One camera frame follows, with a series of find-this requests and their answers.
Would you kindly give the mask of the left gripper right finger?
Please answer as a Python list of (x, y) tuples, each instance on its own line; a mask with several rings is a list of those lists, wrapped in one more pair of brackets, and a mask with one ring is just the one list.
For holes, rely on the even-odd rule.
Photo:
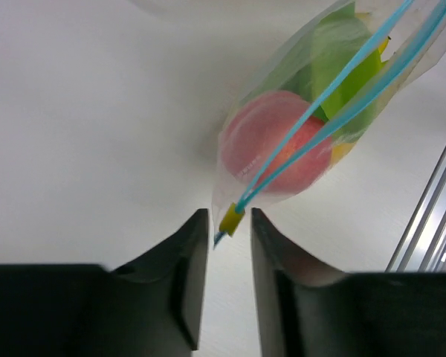
[(251, 211), (264, 356), (446, 356), (446, 273), (346, 273)]

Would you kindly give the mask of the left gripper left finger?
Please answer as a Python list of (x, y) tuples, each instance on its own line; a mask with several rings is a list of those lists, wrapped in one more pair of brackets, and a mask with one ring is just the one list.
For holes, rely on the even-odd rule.
[(0, 356), (190, 356), (198, 349), (209, 213), (109, 271), (0, 264)]

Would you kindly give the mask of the clear zip top bag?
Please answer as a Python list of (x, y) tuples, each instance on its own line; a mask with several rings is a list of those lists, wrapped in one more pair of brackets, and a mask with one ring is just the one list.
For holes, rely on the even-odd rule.
[[(376, 103), (377, 116), (403, 87), (432, 68), (446, 51), (446, 1), (357, 1), (356, 11), (370, 13), (371, 37), (317, 99), (308, 103), (289, 92), (270, 91), (240, 104), (251, 82), (236, 98), (217, 143), (217, 176), (212, 211), (214, 243), (234, 235), (245, 212), (307, 190), (356, 145), (333, 134)], [(382, 69), (335, 115), (324, 123), (313, 114), (373, 50)], [(277, 129), (294, 125), (276, 143)], [(262, 142), (252, 137), (255, 119), (277, 120)]]

